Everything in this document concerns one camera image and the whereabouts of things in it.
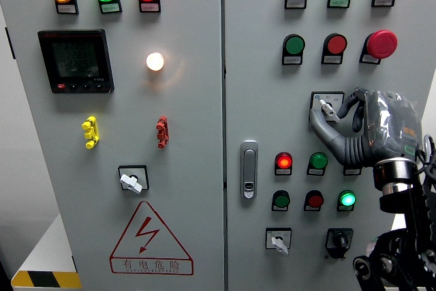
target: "electrical hazard warning sign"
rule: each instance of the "electrical hazard warning sign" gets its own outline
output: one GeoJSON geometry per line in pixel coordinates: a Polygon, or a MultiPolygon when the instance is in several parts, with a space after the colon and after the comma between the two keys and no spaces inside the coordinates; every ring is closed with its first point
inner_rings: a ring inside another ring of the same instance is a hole
{"type": "Polygon", "coordinates": [[[118,274],[193,275],[193,260],[155,209],[142,201],[110,255],[118,274]]]}

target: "green push button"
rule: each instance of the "green push button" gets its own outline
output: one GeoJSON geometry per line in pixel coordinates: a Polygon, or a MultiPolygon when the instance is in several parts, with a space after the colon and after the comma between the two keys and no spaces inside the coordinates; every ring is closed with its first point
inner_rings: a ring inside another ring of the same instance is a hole
{"type": "Polygon", "coordinates": [[[279,196],[275,199],[275,205],[279,208],[287,207],[290,202],[291,201],[287,196],[279,196]]]}
{"type": "Polygon", "coordinates": [[[305,48],[305,41],[299,35],[293,35],[286,42],[286,51],[292,55],[299,54],[305,48]]]}
{"type": "Polygon", "coordinates": [[[309,160],[312,167],[323,170],[327,166],[327,156],[325,153],[314,153],[309,160]]]}

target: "wall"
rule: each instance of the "wall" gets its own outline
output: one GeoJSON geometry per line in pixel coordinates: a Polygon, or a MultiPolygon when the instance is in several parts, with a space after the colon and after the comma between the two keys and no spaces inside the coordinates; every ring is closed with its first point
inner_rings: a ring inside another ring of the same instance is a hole
{"type": "Polygon", "coordinates": [[[9,278],[59,210],[0,7],[0,260],[9,278]]]}

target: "red emergency stop button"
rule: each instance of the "red emergency stop button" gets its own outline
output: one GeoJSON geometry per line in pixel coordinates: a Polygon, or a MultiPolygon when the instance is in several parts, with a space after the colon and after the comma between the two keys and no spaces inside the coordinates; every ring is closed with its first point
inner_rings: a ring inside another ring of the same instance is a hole
{"type": "Polygon", "coordinates": [[[368,53],[376,59],[388,58],[396,50],[398,39],[389,30],[374,32],[367,40],[368,53]]]}

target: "red push button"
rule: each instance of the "red push button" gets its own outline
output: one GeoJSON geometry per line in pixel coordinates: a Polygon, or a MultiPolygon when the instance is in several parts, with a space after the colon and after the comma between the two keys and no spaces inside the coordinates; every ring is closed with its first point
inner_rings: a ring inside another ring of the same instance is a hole
{"type": "Polygon", "coordinates": [[[305,211],[321,211],[321,206],[324,203],[324,197],[318,190],[307,192],[305,199],[305,211]]]}
{"type": "Polygon", "coordinates": [[[372,57],[383,59],[392,55],[397,45],[398,39],[395,33],[389,30],[380,30],[369,37],[367,50],[372,57]]]}
{"type": "Polygon", "coordinates": [[[327,49],[334,55],[344,52],[345,48],[347,48],[347,40],[343,35],[335,35],[328,40],[327,49]]]}
{"type": "Polygon", "coordinates": [[[324,199],[321,196],[313,196],[309,199],[308,203],[312,208],[319,208],[324,203],[324,199]]]}

